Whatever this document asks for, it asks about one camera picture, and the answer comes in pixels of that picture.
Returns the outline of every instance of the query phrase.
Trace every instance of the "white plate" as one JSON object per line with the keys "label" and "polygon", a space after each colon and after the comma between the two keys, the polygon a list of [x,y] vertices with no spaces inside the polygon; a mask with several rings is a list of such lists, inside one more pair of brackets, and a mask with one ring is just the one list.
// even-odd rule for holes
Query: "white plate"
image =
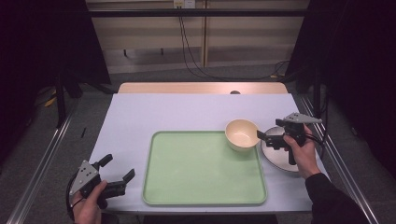
{"label": "white plate", "polygon": [[[267,135],[282,135],[285,130],[282,127],[274,127],[265,132]],[[284,171],[298,172],[297,165],[289,164],[289,152],[285,151],[282,147],[279,150],[274,150],[273,147],[268,147],[264,141],[262,141],[262,152],[264,156],[274,166]]]}

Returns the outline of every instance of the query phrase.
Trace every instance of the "table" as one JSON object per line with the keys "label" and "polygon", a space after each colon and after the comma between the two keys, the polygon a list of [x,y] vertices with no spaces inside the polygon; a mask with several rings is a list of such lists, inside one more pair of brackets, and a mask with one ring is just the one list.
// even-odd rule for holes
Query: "table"
{"label": "table", "polygon": [[[296,173],[281,171],[259,153],[268,197],[258,206],[149,206],[142,200],[149,142],[159,130],[223,130],[232,119],[250,119],[261,130],[275,126],[297,107],[286,88],[278,83],[131,83],[114,95],[90,162],[113,155],[101,177],[117,181],[131,168],[136,176],[126,194],[108,200],[108,211],[134,214],[273,214],[311,210],[304,180]],[[149,86],[155,93],[148,92]],[[247,91],[252,94],[222,94]],[[319,168],[326,171],[317,157]]]}

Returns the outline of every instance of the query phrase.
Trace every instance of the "plastic tray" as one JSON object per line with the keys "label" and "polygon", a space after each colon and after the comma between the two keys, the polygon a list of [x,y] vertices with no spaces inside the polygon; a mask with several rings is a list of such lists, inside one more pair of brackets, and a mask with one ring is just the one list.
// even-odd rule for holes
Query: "plastic tray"
{"label": "plastic tray", "polygon": [[224,132],[157,132],[151,139],[143,199],[150,205],[261,204],[257,149],[237,152]]}

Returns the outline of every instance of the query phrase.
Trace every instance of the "human hand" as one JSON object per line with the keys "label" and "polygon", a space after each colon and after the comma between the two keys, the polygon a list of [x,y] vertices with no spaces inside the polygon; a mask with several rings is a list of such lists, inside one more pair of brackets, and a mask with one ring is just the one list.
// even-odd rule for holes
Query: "human hand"
{"label": "human hand", "polygon": [[[304,126],[304,131],[307,134],[312,134],[311,130],[306,126]],[[294,138],[286,134],[283,136],[283,140],[291,146],[299,173],[304,179],[307,179],[311,175],[320,173],[317,165],[314,141],[307,138],[305,144],[300,147]]]}
{"label": "human hand", "polygon": [[83,199],[80,192],[73,197],[73,214],[75,223],[78,224],[100,224],[102,222],[102,212],[97,205],[99,195],[105,189],[107,182],[103,180],[98,184],[87,199]]}

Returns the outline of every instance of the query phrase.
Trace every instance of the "beige bowl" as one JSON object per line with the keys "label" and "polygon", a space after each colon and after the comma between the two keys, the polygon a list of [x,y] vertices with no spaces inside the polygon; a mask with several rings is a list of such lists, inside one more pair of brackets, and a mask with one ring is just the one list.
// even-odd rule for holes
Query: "beige bowl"
{"label": "beige bowl", "polygon": [[225,135],[230,147],[236,151],[249,151],[260,139],[257,137],[259,128],[246,119],[236,119],[227,124]]}

